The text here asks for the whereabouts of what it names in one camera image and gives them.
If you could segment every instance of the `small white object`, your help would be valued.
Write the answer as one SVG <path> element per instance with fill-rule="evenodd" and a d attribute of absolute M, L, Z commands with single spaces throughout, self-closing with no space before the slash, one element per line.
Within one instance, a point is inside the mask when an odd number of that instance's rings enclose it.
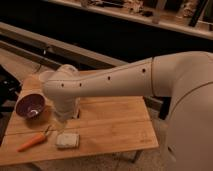
<path fill-rule="evenodd" d="M 79 134 L 62 133 L 57 136 L 56 146 L 63 148 L 76 148 L 79 145 Z"/>

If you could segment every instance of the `plank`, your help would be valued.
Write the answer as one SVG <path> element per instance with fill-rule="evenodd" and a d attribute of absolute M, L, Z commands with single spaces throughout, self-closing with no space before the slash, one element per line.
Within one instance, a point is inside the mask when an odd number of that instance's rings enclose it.
<path fill-rule="evenodd" d="M 86 127 L 95 124 L 116 122 L 147 121 L 150 117 L 145 105 L 140 101 L 107 101 L 100 103 L 80 104 L 80 118 L 69 120 L 67 127 Z M 52 122 L 51 106 L 46 106 L 40 117 L 26 120 L 13 112 L 6 135 L 41 131 Z"/>
<path fill-rule="evenodd" d="M 19 145 L 32 137 L 34 133 L 5 136 L 2 148 L 0 148 L 0 156 L 7 157 L 1 158 L 0 165 L 158 147 L 158 142 L 150 121 L 74 128 L 67 129 L 66 132 L 77 132 L 80 134 L 79 148 L 58 150 L 55 147 L 55 137 L 57 133 L 53 131 L 48 137 L 48 141 L 44 144 L 33 147 L 28 151 L 18 153 L 16 149 Z"/>

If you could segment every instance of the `cable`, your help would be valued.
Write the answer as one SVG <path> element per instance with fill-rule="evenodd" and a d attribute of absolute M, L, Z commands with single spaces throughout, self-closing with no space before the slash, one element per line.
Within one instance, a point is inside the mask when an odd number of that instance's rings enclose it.
<path fill-rule="evenodd" d="M 44 61 L 46 60 L 46 54 L 47 54 L 47 50 L 49 49 L 50 47 L 47 47 L 46 49 L 44 49 L 43 51 L 43 58 L 41 58 L 41 60 L 38 62 L 39 63 L 39 66 L 38 68 L 35 70 L 35 72 L 33 74 L 36 74 L 40 71 L 41 67 L 43 66 L 44 64 Z"/>

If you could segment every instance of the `table leg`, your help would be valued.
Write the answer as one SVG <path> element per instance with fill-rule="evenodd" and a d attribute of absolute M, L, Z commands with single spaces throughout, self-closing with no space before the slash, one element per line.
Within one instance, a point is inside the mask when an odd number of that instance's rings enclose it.
<path fill-rule="evenodd" d="M 32 171 L 42 171 L 42 169 L 36 166 L 34 163 L 26 163 L 25 166 L 27 166 Z"/>
<path fill-rule="evenodd" d="M 142 150 L 137 150 L 137 151 L 135 152 L 135 156 L 134 156 L 134 158 L 132 159 L 132 163 L 135 163 L 135 162 L 138 161 L 138 159 L 139 159 L 140 156 L 141 156 L 141 153 L 142 153 Z"/>

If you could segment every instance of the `black dot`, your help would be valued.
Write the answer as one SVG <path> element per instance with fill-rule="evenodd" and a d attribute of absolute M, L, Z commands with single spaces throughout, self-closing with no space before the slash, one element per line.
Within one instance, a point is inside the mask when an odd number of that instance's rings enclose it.
<path fill-rule="evenodd" d="M 145 69 L 145 68 L 143 68 L 143 69 L 142 69 L 142 73 L 145 73 L 145 72 L 146 72 L 146 69 Z"/>

